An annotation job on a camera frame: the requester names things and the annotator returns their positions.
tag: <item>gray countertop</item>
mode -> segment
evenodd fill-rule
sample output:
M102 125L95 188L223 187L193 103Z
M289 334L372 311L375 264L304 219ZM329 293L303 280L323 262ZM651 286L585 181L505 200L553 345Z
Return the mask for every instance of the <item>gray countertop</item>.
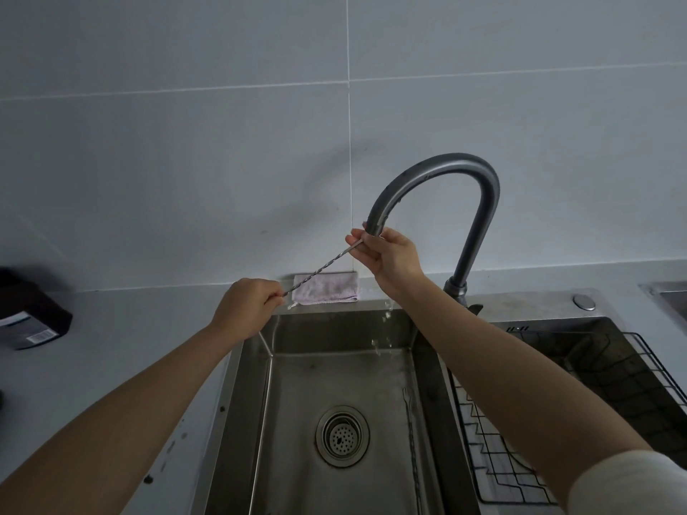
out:
M442 285L446 275L430 275ZM687 389L687 336L640 288L687 281L687 260L483 270L468 279L469 296L517 291L595 288L640 333L668 372ZM0 347L0 480L59 428L108 391L182 343L210 319L227 285L56 294L74 313L70 333L28 351ZM361 299L383 298L361 278ZM189 512L226 358L203 385L161 452L126 514Z

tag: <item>sleeve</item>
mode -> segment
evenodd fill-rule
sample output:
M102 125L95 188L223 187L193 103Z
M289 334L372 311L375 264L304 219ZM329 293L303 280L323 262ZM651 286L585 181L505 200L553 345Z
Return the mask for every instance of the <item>sleeve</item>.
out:
M589 468L568 496L569 515L687 514L687 471L665 455L632 450Z

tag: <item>pink cloth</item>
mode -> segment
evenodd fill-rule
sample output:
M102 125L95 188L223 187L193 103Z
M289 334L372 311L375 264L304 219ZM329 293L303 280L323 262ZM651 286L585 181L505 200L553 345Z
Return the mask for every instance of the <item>pink cloth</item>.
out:
M296 275L293 285L307 275ZM358 301L358 273L320 273L293 291L291 299L300 305Z

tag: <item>gray faucet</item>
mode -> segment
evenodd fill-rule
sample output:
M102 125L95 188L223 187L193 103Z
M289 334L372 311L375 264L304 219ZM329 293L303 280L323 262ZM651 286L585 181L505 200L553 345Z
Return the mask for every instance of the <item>gray faucet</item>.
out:
M444 285L444 291L448 295L456 299L460 305L467 307L465 293L467 292L468 273L494 216L501 191L499 178L486 161L469 154L444 154L430 157L411 166L391 181L391 184L381 192L372 206L370 216L367 217L365 230L371 235L380 235L389 213L406 193L424 181L445 173L465 173L479 183L479 188L482 191L479 207L477 207L477 213L470 227L468 238L465 240L463 251L460 253L458 265L453 276L446 280Z

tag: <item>drain cleaning wire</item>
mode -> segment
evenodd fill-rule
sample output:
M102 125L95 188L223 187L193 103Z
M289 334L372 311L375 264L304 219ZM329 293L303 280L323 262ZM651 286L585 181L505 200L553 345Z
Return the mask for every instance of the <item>drain cleaning wire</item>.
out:
M410 460L413 465L413 481L415 483L415 503L418 515L423 515L423 504L420 502L420 478L418 477L418 464L415 459L415 439L413 438L413 423L410 417L410 394L403 387L403 401L405 401L405 416L408 418L408 441L410 441Z

